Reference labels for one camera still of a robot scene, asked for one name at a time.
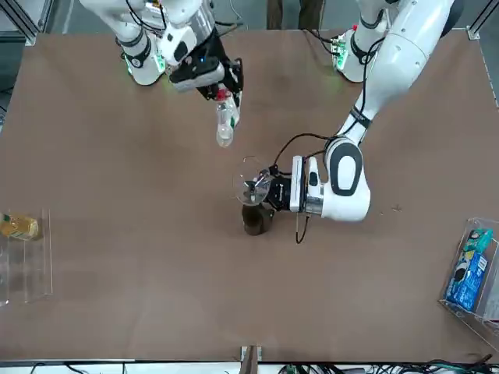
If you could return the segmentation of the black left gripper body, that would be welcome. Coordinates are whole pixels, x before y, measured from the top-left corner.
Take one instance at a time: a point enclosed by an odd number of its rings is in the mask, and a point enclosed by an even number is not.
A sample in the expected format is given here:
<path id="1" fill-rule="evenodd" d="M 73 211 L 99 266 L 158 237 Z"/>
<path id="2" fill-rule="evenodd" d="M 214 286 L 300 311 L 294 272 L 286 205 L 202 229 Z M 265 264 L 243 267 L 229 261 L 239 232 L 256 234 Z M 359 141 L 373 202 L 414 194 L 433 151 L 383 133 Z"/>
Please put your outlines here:
<path id="1" fill-rule="evenodd" d="M 265 199 L 274 210 L 290 210 L 291 179 L 278 175 L 271 180 L 270 189 Z"/>

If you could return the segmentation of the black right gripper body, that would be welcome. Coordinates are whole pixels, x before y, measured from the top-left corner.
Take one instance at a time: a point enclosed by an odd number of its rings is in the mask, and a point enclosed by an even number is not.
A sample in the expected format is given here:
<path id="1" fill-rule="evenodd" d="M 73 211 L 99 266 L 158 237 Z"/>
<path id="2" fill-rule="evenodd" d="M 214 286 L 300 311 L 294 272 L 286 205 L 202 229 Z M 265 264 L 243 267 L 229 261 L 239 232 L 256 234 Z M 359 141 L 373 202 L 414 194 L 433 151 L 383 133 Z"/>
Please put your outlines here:
<path id="1" fill-rule="evenodd" d="M 194 66 L 197 69 L 216 69 L 219 65 L 232 67 L 217 31 L 194 49 Z"/>

